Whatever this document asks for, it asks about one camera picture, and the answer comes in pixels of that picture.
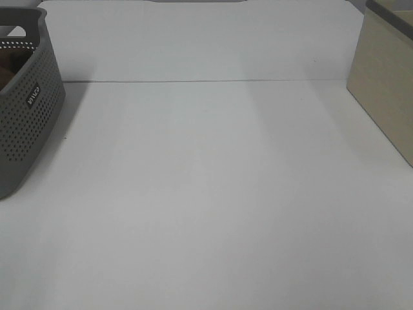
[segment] basket logo text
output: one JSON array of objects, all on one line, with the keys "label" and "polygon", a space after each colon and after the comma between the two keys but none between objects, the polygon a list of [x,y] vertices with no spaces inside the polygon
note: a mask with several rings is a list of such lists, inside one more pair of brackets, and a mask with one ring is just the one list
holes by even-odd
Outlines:
[{"label": "basket logo text", "polygon": [[36,83],[32,91],[29,93],[28,97],[26,98],[26,104],[29,109],[33,107],[34,103],[36,102],[36,100],[38,99],[40,95],[40,92],[41,92],[41,89],[40,89],[39,83]]}]

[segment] white table surface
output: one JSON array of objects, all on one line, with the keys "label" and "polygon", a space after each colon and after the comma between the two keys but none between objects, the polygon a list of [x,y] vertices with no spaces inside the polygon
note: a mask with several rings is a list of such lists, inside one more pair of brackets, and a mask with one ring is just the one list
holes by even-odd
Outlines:
[{"label": "white table surface", "polygon": [[65,86],[0,309],[411,309],[412,169],[345,81]]},{"label": "white table surface", "polygon": [[363,20],[344,0],[40,7],[66,81],[346,79]]}]

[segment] beige box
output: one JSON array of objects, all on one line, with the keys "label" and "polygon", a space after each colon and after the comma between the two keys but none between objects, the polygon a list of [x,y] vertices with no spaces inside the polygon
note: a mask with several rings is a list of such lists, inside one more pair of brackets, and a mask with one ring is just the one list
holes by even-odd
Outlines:
[{"label": "beige box", "polygon": [[405,3],[367,1],[347,88],[413,166],[413,1]]}]

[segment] brown object inside basket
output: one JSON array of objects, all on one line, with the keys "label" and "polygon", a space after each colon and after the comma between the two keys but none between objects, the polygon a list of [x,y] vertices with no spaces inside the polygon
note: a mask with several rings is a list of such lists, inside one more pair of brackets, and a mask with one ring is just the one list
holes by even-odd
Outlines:
[{"label": "brown object inside basket", "polygon": [[0,90],[6,87],[32,54],[25,48],[0,49]]}]

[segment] gray plastic basket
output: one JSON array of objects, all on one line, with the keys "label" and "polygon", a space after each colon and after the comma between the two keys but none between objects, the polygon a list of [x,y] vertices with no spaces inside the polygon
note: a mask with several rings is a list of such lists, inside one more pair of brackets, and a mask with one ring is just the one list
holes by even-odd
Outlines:
[{"label": "gray plastic basket", "polygon": [[16,190],[25,177],[65,99],[45,16],[40,8],[0,8],[0,25],[26,31],[26,37],[0,38],[0,47],[34,51],[0,91],[0,198]]}]

